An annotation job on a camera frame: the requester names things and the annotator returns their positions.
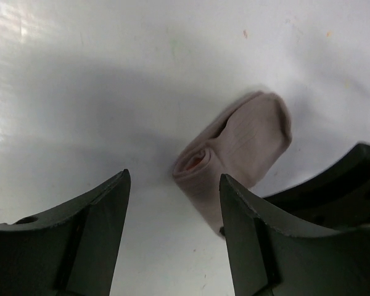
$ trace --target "white surface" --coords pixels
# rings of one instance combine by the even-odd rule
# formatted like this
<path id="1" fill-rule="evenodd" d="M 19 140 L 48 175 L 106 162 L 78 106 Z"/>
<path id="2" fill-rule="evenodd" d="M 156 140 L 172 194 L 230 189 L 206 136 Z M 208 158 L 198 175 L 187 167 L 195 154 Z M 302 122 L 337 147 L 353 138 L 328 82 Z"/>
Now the white surface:
<path id="1" fill-rule="evenodd" d="M 112 295 L 234 295 L 225 243 L 170 170 L 260 85 L 294 141 L 257 194 L 370 141 L 370 1 L 0 1 L 0 223 L 128 168 Z"/>

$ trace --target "gray cloth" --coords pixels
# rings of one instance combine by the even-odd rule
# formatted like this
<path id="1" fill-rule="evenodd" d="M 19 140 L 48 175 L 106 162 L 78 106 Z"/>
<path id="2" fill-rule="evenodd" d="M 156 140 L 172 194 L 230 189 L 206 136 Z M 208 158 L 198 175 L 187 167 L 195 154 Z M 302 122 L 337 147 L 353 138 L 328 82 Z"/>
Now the gray cloth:
<path id="1" fill-rule="evenodd" d="M 255 92 L 236 101 L 179 155 L 177 185 L 211 228 L 223 226 L 220 176 L 230 174 L 250 188 L 264 177 L 292 141 L 290 115 L 276 94 Z"/>

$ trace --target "black plastic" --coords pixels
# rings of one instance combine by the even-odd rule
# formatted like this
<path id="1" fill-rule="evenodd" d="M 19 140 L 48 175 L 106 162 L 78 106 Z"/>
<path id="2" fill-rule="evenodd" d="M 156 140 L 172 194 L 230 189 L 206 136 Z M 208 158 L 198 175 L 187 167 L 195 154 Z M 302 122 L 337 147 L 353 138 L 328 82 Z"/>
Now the black plastic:
<path id="1" fill-rule="evenodd" d="M 109 295 L 130 175 L 13 225 L 0 224 L 0 295 Z"/>
<path id="2" fill-rule="evenodd" d="M 220 190 L 237 296 L 370 295 L 370 145 L 265 199 L 228 175 Z"/>

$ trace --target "brown fabric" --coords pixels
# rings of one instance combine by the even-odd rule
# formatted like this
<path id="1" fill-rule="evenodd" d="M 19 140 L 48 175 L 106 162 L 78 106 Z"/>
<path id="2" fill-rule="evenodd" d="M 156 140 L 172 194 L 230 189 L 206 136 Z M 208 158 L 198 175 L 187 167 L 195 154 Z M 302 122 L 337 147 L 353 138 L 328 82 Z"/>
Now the brown fabric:
<path id="1" fill-rule="evenodd" d="M 211 228 L 223 226 L 219 181 L 230 174 L 250 188 L 264 177 L 292 141 L 290 115 L 276 94 L 255 92 L 236 101 L 179 155 L 177 185 Z"/>

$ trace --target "cloth fold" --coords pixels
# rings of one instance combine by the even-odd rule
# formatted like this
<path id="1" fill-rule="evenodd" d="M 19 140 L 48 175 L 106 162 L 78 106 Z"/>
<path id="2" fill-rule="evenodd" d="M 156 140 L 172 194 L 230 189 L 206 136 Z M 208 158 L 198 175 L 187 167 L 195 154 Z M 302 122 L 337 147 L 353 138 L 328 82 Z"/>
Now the cloth fold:
<path id="1" fill-rule="evenodd" d="M 274 93 L 249 94 L 226 108 L 179 155 L 173 177 L 217 233 L 223 226 L 219 181 L 230 174 L 250 188 L 292 141 L 290 115 Z"/>

